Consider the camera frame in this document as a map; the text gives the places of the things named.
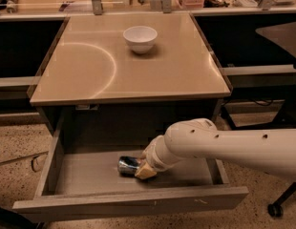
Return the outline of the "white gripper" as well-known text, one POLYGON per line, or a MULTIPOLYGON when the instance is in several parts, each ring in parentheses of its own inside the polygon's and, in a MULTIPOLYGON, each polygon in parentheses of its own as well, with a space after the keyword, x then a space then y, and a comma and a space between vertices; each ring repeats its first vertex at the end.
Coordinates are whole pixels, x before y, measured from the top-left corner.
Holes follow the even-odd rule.
POLYGON ((154 177, 157 172, 165 171, 165 163, 162 160, 162 152, 165 148, 164 138, 157 136, 143 151, 144 158, 147 162, 142 163, 135 173, 139 179, 154 177))

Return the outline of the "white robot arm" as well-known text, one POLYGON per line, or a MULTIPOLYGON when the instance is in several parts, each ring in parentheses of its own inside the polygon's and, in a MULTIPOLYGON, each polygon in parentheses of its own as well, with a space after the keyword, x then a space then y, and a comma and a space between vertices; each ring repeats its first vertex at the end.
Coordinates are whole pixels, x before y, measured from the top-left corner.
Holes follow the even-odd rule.
POLYGON ((136 177, 146 179, 187 158, 229 161, 296 182, 296 129, 221 131, 206 118, 172 124, 143 151, 136 177))

